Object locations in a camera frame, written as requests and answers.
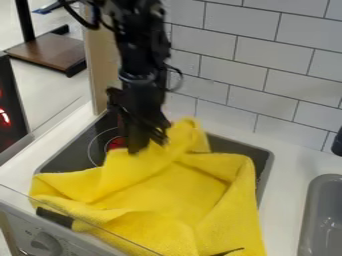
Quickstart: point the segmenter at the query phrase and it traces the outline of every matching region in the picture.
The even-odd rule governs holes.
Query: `subway tile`
[[[170,64],[182,70],[184,74],[197,76],[200,56],[198,54],[172,50]]]
[[[262,115],[258,117],[258,123],[255,132],[257,134],[266,135],[275,139],[286,141],[288,143],[316,150],[322,149],[323,143],[328,133],[320,129]]]
[[[342,81],[341,67],[342,54],[317,50],[312,60],[309,75]]]
[[[338,107],[342,96],[342,83],[270,70],[265,91]]]
[[[178,25],[202,28],[204,19],[204,2],[192,0],[167,1],[167,22]]]
[[[331,146],[335,140],[336,135],[337,135],[337,133],[335,133],[335,132],[329,132],[327,141],[324,144],[324,148],[323,148],[324,152],[333,154],[333,152],[331,151]]]
[[[206,30],[173,26],[175,49],[232,59],[236,36]]]
[[[208,2],[215,2],[221,4],[242,5],[242,0],[209,0]]]
[[[262,90],[266,68],[202,56],[200,75],[203,78]]]
[[[171,86],[179,81],[176,73],[171,73]],[[196,98],[226,104],[229,85],[214,82],[207,79],[184,76],[183,86],[177,91],[179,93]]]
[[[342,1],[341,0],[330,0],[326,17],[330,19],[342,20]]]
[[[176,120],[186,116],[194,116],[195,108],[196,99],[175,93],[168,93],[165,105],[163,106],[163,112],[172,120]]]
[[[244,6],[323,17],[328,0],[245,0]]]
[[[279,13],[208,4],[205,28],[236,35],[274,39]]]
[[[250,64],[305,74],[312,49],[239,37],[235,59]]]
[[[268,116],[292,120],[297,101],[231,86],[228,105]]]
[[[202,100],[198,101],[196,117],[202,122],[213,122],[247,131],[253,131],[256,120],[256,114]]]
[[[342,52],[342,22],[283,14],[277,41]]]
[[[300,102],[295,122],[337,132],[342,125],[342,110]]]

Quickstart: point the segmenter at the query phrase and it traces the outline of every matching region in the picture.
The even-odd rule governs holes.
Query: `gray sink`
[[[298,256],[341,255],[342,175],[322,175],[309,186]]]

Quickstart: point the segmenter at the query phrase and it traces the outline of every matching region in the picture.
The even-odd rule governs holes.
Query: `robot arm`
[[[145,148],[150,139],[167,141],[169,121],[163,115],[167,88],[167,70],[171,44],[164,29],[165,11],[160,0],[81,0],[92,9],[92,22],[85,21],[65,0],[65,9],[82,25],[99,29],[100,24],[114,33],[121,56],[119,78],[123,89],[109,88],[108,108],[118,109],[124,123],[130,153]],[[106,24],[102,14],[111,18]]]

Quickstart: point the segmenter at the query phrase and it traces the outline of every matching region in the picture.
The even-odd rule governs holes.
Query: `red light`
[[[3,110],[2,108],[0,108],[0,116],[2,117],[3,121],[7,126],[11,126],[11,119],[9,118],[5,110]]]

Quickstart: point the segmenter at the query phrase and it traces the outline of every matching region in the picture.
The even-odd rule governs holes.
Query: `yellow towel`
[[[137,244],[171,256],[266,255],[252,161],[210,153],[194,119],[174,124],[168,136],[167,145],[151,142],[138,155],[110,151],[99,168],[38,174],[30,195],[76,219],[74,231],[129,255],[154,255]]]

